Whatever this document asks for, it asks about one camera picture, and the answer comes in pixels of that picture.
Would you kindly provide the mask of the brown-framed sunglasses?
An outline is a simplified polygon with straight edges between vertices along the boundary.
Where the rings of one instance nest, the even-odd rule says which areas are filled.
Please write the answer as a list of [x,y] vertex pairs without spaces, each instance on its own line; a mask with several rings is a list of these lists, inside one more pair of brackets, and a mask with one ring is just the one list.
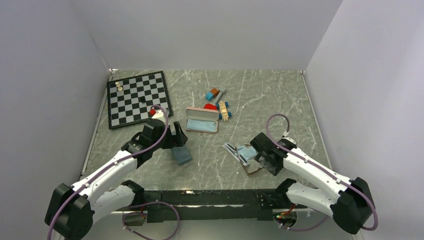
[[[241,146],[251,146],[251,145],[250,144],[244,144],[244,145],[241,145]],[[259,172],[260,170],[263,169],[262,166],[254,165],[253,163],[250,163],[249,166],[243,166],[242,164],[241,164],[241,166],[242,166],[242,168],[243,168],[243,170],[244,170],[244,172],[246,173],[247,176],[252,176],[253,174],[256,174],[257,172]]]

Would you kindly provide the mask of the pink glasses case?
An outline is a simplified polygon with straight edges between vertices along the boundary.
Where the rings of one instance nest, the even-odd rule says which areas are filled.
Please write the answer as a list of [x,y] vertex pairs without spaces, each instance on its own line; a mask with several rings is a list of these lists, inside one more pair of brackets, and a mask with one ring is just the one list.
[[188,132],[215,134],[219,129],[219,112],[217,110],[187,107],[185,130]]

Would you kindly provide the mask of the light blue cleaning cloth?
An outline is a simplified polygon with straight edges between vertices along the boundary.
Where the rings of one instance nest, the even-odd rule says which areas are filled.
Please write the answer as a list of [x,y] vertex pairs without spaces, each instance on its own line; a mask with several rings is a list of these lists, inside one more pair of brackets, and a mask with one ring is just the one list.
[[193,131],[215,132],[217,130],[217,122],[210,120],[188,119],[186,128]]

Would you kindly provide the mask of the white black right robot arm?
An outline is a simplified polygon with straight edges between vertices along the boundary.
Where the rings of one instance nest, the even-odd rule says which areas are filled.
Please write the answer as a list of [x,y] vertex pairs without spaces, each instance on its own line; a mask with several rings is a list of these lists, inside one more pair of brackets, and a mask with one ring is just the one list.
[[368,183],[357,177],[340,175],[302,151],[289,137],[274,143],[263,132],[250,145],[256,150],[254,159],[272,175],[285,169],[312,184],[287,178],[271,192],[275,204],[282,208],[301,205],[332,218],[345,232],[357,234],[374,216],[376,209]]

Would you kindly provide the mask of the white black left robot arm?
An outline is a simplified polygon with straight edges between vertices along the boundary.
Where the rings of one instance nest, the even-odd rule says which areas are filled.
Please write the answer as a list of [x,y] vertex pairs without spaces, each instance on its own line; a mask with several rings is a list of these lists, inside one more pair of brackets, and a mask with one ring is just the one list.
[[62,183],[52,193],[44,222],[47,239],[58,233],[66,240],[81,240],[92,225],[109,213],[128,207],[139,209],[144,203],[144,189],[132,181],[109,188],[120,178],[137,170],[156,150],[183,147],[188,141],[181,124],[167,117],[153,117],[107,163],[89,176],[71,185]]

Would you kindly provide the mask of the white-framed sunglasses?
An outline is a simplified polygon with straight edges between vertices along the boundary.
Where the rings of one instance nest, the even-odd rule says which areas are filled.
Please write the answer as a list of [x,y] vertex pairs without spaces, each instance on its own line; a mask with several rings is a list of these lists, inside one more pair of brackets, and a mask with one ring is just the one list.
[[250,165],[249,161],[239,154],[238,150],[230,143],[224,143],[223,147],[244,167]]

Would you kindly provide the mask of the grey-blue glasses case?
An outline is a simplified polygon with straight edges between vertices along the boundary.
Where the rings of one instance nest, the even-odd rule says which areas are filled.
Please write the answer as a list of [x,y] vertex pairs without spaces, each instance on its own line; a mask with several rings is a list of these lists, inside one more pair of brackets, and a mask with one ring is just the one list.
[[171,153],[173,159],[179,166],[182,166],[193,159],[186,146],[174,147],[171,149]]

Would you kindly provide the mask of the red toy block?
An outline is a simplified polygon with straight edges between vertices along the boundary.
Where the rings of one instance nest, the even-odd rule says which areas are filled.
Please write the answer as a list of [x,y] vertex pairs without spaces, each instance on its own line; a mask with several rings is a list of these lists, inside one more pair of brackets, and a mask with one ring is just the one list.
[[217,110],[216,105],[211,104],[211,103],[206,103],[203,108],[208,109],[208,110],[215,110],[215,111]]

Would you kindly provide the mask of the cream toy cart blue wheels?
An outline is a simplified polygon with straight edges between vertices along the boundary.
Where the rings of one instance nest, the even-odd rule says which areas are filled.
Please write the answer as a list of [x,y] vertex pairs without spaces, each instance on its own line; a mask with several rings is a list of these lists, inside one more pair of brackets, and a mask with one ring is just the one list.
[[231,117],[232,113],[229,112],[228,107],[229,103],[227,101],[220,101],[216,105],[217,110],[219,111],[219,119],[227,122]]

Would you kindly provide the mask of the blue and orange toy block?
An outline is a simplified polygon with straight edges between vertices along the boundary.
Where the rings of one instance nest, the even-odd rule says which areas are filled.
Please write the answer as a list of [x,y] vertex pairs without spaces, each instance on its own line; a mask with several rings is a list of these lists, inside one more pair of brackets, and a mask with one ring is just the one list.
[[218,94],[219,94],[219,90],[217,88],[212,88],[210,91],[208,91],[205,95],[205,99],[207,101],[211,101],[213,100]]

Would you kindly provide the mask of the black white chessboard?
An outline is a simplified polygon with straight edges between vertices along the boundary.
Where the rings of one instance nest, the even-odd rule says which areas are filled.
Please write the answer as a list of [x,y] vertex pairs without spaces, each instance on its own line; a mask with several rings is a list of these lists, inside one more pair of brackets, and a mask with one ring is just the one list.
[[173,115],[163,71],[112,80],[106,84],[106,90],[110,130],[148,121],[153,105],[161,106],[170,117]]

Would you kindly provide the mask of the grey toy bar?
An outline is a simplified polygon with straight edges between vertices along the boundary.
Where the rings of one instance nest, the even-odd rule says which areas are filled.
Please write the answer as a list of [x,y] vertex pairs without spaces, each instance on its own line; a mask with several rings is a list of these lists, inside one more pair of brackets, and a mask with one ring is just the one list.
[[217,94],[217,96],[214,98],[213,100],[213,105],[216,105],[219,100],[221,99],[221,97],[223,96],[223,94],[226,92],[225,88],[221,88]]

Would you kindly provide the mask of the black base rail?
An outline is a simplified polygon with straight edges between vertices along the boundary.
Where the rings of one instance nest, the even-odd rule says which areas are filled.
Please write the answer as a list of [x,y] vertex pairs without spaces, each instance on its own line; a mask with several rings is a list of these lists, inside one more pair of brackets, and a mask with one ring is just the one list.
[[139,211],[148,223],[188,220],[256,219],[272,221],[274,215],[291,209],[288,197],[275,189],[145,190],[119,208]]

